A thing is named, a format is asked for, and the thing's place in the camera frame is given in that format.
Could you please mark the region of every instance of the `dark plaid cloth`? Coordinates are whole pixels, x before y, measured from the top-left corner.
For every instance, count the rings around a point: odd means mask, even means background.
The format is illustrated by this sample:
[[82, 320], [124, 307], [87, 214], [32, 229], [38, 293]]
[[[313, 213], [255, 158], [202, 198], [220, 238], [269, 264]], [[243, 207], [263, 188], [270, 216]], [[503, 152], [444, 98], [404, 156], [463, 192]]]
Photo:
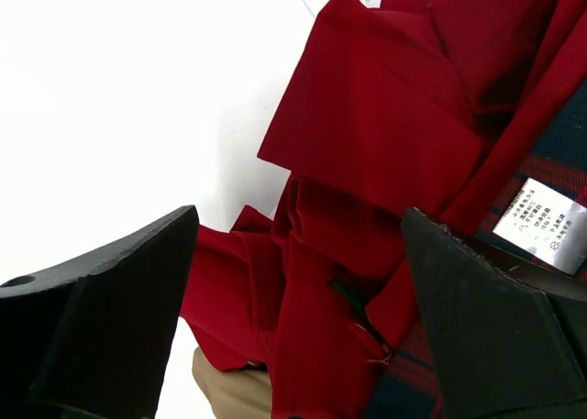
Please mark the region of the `dark plaid cloth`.
[[[493, 234], [493, 228], [527, 178], [542, 182], [587, 206], [587, 83], [573, 95], [496, 199], [476, 237], [519, 257], [541, 260]], [[587, 280], [587, 262], [577, 272]], [[365, 419], [444, 417], [434, 364], [421, 324], [395, 353], [371, 398]]]

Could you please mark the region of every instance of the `red garment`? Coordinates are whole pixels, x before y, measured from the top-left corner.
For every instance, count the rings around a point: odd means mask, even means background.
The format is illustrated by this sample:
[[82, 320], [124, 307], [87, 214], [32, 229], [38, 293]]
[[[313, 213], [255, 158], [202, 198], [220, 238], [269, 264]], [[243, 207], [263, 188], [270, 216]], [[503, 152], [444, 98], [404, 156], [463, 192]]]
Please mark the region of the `red garment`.
[[273, 418], [360, 417], [386, 356], [327, 283], [373, 296], [397, 347], [417, 318], [404, 209], [474, 232], [587, 75], [585, 0], [383, 4], [403, 12], [332, 0], [316, 19], [260, 149], [293, 173], [274, 222], [245, 208], [200, 233], [182, 316], [217, 369], [267, 363]]

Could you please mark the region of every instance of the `white background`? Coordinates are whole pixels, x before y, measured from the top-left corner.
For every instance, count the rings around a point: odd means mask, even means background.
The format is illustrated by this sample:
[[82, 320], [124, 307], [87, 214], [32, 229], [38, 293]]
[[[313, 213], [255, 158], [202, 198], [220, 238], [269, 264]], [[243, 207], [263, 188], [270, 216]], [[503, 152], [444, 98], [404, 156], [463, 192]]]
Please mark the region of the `white background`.
[[[178, 206], [229, 229], [313, 22], [302, 0], [0, 0], [0, 282]], [[213, 417], [178, 324], [159, 419]]]

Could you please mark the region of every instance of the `clothing tag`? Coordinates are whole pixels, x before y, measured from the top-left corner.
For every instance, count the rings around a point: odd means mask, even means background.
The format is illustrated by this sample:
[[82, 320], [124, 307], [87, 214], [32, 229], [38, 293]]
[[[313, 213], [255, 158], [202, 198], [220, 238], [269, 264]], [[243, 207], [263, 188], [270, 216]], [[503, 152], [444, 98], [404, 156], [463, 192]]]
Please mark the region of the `clothing tag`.
[[528, 178], [493, 232], [573, 275], [587, 257], [587, 208]]

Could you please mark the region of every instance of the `beige fabric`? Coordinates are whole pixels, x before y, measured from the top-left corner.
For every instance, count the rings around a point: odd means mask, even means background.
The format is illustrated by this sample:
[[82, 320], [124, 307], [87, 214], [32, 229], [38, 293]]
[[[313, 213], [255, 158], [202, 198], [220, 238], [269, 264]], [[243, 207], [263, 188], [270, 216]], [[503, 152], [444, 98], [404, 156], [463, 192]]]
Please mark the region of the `beige fabric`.
[[200, 348], [194, 352], [192, 372], [217, 419], [271, 418], [271, 382], [267, 372], [218, 371]]

